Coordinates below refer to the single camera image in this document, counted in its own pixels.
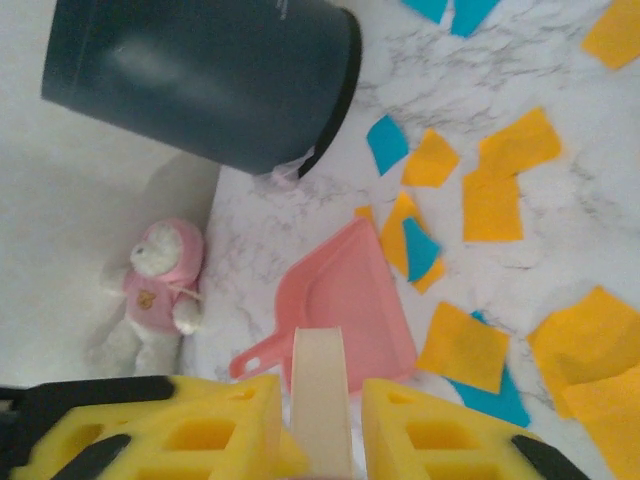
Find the paper scrap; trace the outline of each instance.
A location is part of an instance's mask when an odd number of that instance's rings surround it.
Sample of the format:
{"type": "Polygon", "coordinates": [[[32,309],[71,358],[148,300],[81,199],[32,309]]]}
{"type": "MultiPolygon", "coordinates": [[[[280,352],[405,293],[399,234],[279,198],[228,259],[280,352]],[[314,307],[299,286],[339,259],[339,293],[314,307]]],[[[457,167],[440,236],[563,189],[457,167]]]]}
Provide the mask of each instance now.
{"type": "Polygon", "coordinates": [[[402,184],[411,187],[439,188],[458,165],[459,157],[433,128],[426,131],[422,143],[411,154],[402,176],[402,184]]]}
{"type": "Polygon", "coordinates": [[[448,0],[402,0],[405,5],[421,13],[429,20],[440,23],[448,0]]]}
{"type": "Polygon", "coordinates": [[[451,33],[460,37],[469,37],[500,0],[454,0],[455,16],[451,24],[451,33]]]}
{"type": "Polygon", "coordinates": [[[640,313],[598,286],[576,305],[549,315],[527,340],[558,414],[568,418],[562,395],[567,387],[620,375],[640,363],[640,313]]]}
{"type": "Polygon", "coordinates": [[[508,347],[507,334],[441,302],[433,314],[416,367],[499,393],[508,347]]]}
{"type": "Polygon", "coordinates": [[[564,390],[571,413],[584,425],[618,480],[640,472],[640,364],[621,375],[564,390]]]}
{"type": "MultiPolygon", "coordinates": [[[[409,274],[409,260],[407,258],[407,246],[404,237],[404,227],[402,222],[407,218],[415,218],[418,225],[429,235],[429,229],[424,222],[420,211],[411,197],[406,192],[400,192],[393,210],[387,219],[380,234],[380,244],[387,261],[395,266],[405,277],[409,274]]],[[[438,258],[429,272],[413,286],[420,293],[438,281],[446,272],[442,258],[438,258]]]]}
{"type": "Polygon", "coordinates": [[[514,242],[524,238],[516,177],[487,181],[476,170],[462,183],[465,242],[514,242]]]}
{"type": "Polygon", "coordinates": [[[562,142],[544,109],[534,108],[478,145],[478,171],[490,180],[511,177],[556,158],[562,142]]]}
{"type": "MultiPolygon", "coordinates": [[[[471,316],[483,324],[487,324],[482,312],[473,312],[471,316]]],[[[500,393],[498,394],[485,392],[454,380],[449,380],[449,382],[462,397],[466,407],[523,428],[531,423],[531,418],[522,404],[520,393],[513,382],[508,366],[505,366],[502,371],[500,393]]]]}
{"type": "Polygon", "coordinates": [[[367,134],[367,141],[380,176],[387,173],[409,153],[409,144],[404,133],[389,115],[385,115],[371,127],[367,134]]]}
{"type": "Polygon", "coordinates": [[[353,211],[353,215],[356,217],[366,218],[371,222],[371,225],[376,226],[376,220],[373,216],[373,207],[371,205],[363,205],[353,211]]]}
{"type": "Polygon", "coordinates": [[[407,244],[409,274],[407,280],[417,282],[424,277],[440,253],[440,245],[434,242],[420,227],[415,218],[407,218],[402,222],[407,244]]]}
{"type": "Polygon", "coordinates": [[[614,0],[582,48],[613,69],[640,56],[640,0],[614,0]]]}

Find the beige strap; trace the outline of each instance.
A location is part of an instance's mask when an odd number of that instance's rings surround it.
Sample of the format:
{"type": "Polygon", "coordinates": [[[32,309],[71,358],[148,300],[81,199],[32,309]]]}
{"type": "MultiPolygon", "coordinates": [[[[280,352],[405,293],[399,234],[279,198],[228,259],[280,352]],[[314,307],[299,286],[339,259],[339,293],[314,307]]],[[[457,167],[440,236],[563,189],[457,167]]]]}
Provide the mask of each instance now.
{"type": "Polygon", "coordinates": [[[353,478],[351,414],[340,328],[298,329],[293,347],[291,429],[313,478],[353,478]]]}
{"type": "Polygon", "coordinates": [[[198,292],[194,292],[193,290],[189,290],[188,288],[179,287],[178,285],[173,285],[172,283],[167,284],[170,290],[174,292],[184,293],[185,295],[189,295],[194,300],[198,302],[203,302],[204,297],[200,295],[198,292]]]}

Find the teddy bear hood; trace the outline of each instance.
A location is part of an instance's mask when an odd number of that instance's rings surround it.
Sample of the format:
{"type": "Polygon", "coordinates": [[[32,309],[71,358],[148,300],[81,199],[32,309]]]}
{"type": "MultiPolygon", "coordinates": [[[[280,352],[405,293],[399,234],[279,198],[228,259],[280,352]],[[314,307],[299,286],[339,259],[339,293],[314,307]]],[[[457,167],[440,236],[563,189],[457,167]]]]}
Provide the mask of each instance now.
{"type": "Polygon", "coordinates": [[[182,241],[182,254],[173,270],[155,278],[166,283],[185,285],[193,283],[198,278],[204,260],[204,238],[202,233],[195,225],[186,220],[169,218],[151,225],[144,234],[144,240],[148,238],[149,233],[158,223],[170,225],[178,232],[182,241]]]}

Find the teddy bear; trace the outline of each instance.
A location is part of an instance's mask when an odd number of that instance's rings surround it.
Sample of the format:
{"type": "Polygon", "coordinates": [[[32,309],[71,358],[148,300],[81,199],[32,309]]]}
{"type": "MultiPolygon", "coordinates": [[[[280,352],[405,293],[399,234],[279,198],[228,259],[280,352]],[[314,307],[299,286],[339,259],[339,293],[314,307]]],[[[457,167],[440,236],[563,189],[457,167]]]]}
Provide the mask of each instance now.
{"type": "Polygon", "coordinates": [[[134,375],[175,372],[182,335],[201,321],[197,281],[204,238],[191,223],[170,218],[154,223],[131,250],[131,267],[105,270],[102,285],[124,295],[124,317],[89,351],[100,376],[121,376],[134,361],[134,375]]]}

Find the dustpan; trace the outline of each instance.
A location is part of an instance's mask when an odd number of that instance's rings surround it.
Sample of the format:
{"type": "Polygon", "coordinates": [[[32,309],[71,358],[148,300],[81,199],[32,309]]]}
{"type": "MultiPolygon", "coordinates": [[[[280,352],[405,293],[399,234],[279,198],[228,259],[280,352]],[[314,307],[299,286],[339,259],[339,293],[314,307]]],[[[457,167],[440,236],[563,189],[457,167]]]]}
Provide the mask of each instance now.
{"type": "Polygon", "coordinates": [[[233,378],[282,365],[291,388],[296,328],[342,329],[350,393],[367,378],[400,380],[413,371],[415,345],[376,232],[364,218],[291,267],[276,293],[275,316],[275,332],[232,360],[233,378]]]}

